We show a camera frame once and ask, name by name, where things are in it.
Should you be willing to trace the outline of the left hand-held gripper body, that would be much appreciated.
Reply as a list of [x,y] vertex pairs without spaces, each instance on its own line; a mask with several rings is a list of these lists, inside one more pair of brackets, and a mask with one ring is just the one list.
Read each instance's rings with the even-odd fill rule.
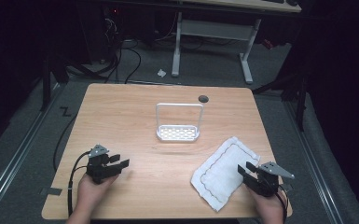
[[97,144],[89,153],[86,174],[96,184],[101,184],[103,179],[115,176],[112,174],[110,166],[117,163],[109,162],[111,156],[108,155],[108,152],[109,150],[106,147]]

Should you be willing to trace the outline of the person's right hand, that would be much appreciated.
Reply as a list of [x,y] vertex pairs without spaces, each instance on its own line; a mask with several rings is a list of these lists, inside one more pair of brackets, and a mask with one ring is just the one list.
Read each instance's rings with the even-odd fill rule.
[[263,224],[284,224],[283,203],[287,204],[284,195],[279,191],[277,196],[264,197],[247,188],[255,201],[255,208]]

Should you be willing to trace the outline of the white-framed desk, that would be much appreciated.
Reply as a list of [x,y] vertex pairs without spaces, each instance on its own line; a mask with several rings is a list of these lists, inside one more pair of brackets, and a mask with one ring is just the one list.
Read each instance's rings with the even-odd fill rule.
[[[299,13],[302,8],[297,0],[179,0],[179,5],[187,3],[199,3],[204,5],[218,5],[225,7],[255,9],[261,12],[285,12]],[[243,53],[239,54],[242,72],[247,84],[253,83],[249,68],[248,57],[255,42],[261,20],[255,19],[253,25],[239,25],[215,21],[194,21],[183,19],[182,13],[177,13],[175,49],[173,53],[172,76],[178,77],[181,60],[181,37],[183,35],[212,37],[229,40],[246,41],[247,46]]]

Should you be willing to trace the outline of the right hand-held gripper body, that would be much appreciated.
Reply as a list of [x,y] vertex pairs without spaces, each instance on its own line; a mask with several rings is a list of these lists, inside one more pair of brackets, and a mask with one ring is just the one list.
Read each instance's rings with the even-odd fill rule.
[[256,177],[253,177],[252,184],[249,188],[264,197],[271,197],[278,192],[280,176],[291,179],[295,178],[293,174],[273,161],[260,164],[256,168]]

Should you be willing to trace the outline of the metal floor rail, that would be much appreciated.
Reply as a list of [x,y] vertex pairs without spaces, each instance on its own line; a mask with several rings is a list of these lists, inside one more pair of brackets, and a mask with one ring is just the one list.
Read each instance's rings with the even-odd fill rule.
[[311,145],[306,137],[306,134],[302,132],[297,125],[296,111],[294,107],[291,103],[288,102],[283,102],[283,107],[291,120],[292,126],[296,131],[297,137],[301,144],[301,149],[305,158],[306,165],[309,169],[312,181],[316,187],[319,198],[322,202],[324,210],[326,211],[330,223],[343,224],[342,216],[338,210],[332,192],[323,177],[323,173],[317,163],[317,160],[313,155]]
[[9,188],[12,180],[19,171],[23,161],[25,160],[25,157],[31,148],[31,144],[34,141],[37,132],[39,131],[46,115],[51,109],[51,105],[60,96],[64,88],[65,84],[56,83],[53,88],[50,89],[52,92],[50,102],[44,105],[42,110],[38,110],[33,123],[22,138],[21,143],[18,145],[15,152],[11,156],[9,156],[7,153],[0,153],[0,158],[9,158],[8,164],[6,166],[2,166],[3,170],[0,173],[0,202],[4,197],[7,189]]

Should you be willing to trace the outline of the black metal stand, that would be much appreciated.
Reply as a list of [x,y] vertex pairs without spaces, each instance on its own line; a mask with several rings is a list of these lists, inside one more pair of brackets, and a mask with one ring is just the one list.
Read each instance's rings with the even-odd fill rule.
[[66,84],[69,76],[66,73],[66,67],[62,59],[58,56],[48,56],[43,61],[43,98],[41,110],[45,111],[48,108],[51,99],[51,77],[55,77],[60,84]]
[[277,78],[274,81],[252,90],[253,94],[260,94],[264,91],[283,88],[281,99],[284,102],[296,100],[295,123],[301,132],[304,131],[303,117],[306,109],[308,76],[306,74],[294,73],[286,77]]

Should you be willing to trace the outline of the white cloth with dark stitching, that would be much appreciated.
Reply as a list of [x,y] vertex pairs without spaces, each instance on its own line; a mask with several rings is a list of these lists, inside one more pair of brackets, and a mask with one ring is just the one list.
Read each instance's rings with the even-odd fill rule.
[[233,136],[194,172],[190,183],[201,198],[219,212],[242,183],[238,166],[246,168],[247,162],[257,165],[259,161],[258,154]]

